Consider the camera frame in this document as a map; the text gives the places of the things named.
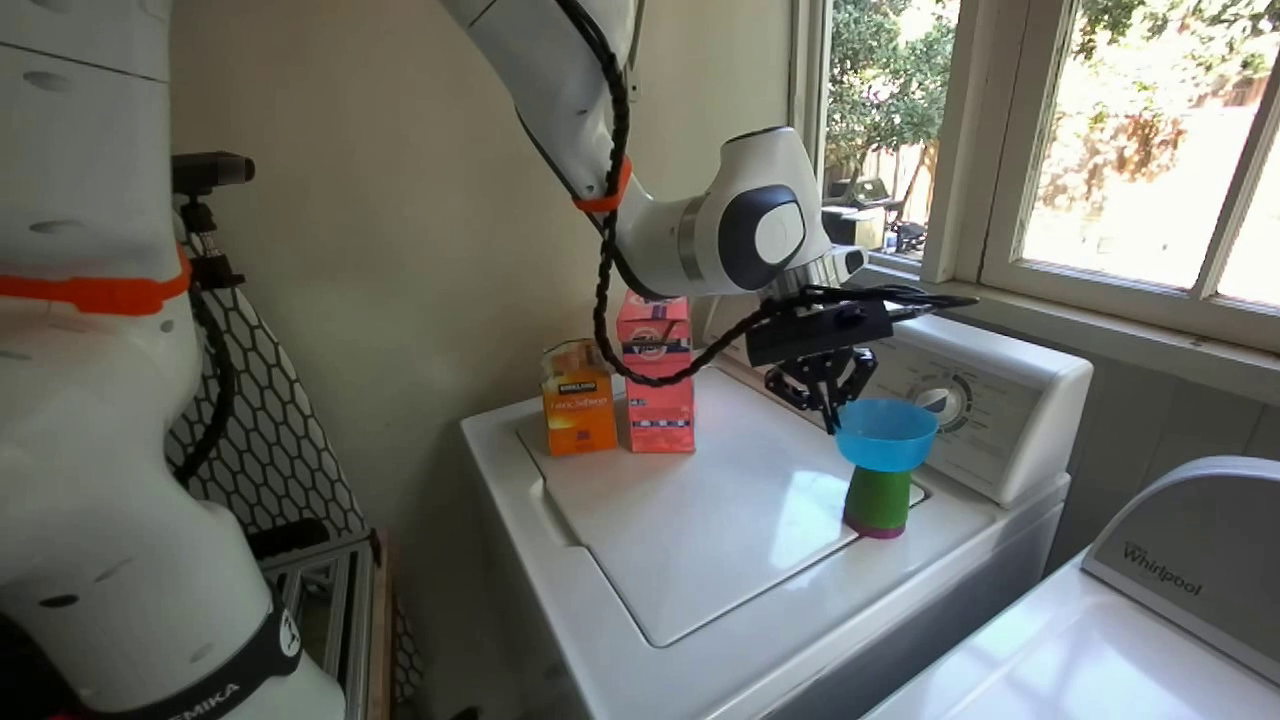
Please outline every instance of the orange stripe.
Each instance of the orange stripe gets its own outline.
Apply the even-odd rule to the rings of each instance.
[[[0,277],[0,297],[71,302],[84,315],[154,315],[173,297],[192,289],[188,254],[173,280],[133,280],[133,277]]]
[[[609,215],[623,205],[627,188],[632,188],[632,155],[623,155],[623,169],[617,173],[610,195],[578,195],[575,206],[587,215]]]

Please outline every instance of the teal cup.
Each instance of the teal cup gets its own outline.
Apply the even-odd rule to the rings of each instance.
[[[910,475],[929,459],[935,414],[908,399],[850,399],[841,408],[835,449],[855,467],[842,523],[858,536],[908,526]]]

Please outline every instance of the window sill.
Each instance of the window sill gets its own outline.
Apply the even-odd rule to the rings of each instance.
[[[862,269],[855,283],[910,280],[890,269]],[[1114,360],[1143,371],[1175,374],[1215,390],[1231,390],[1255,403],[1280,408],[1280,355],[1245,351],[1180,333],[1156,333],[1143,324],[1109,319],[1097,310],[1072,310],[977,283],[935,283],[935,291],[973,297],[973,306],[947,310],[990,333],[1022,337],[1091,360]]]

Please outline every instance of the pink box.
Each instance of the pink box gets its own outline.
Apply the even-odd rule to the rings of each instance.
[[[690,362],[689,345],[689,299],[638,299],[623,297],[617,310],[617,341],[623,346],[623,362],[638,374],[671,374]],[[690,380],[649,388],[632,382],[623,390],[627,408],[627,449],[632,450],[671,450],[690,454],[694,449],[694,390]]]

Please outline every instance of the orange box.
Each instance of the orange box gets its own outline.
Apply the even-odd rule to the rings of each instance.
[[[623,297],[617,315],[617,341],[623,346],[623,362],[638,374],[671,374],[690,362],[689,345],[689,299],[638,299]],[[694,390],[690,380],[649,388],[632,382],[623,390],[627,408],[627,449],[632,450],[694,450]]]
[[[617,449],[610,374],[592,341],[545,355],[548,454]]]

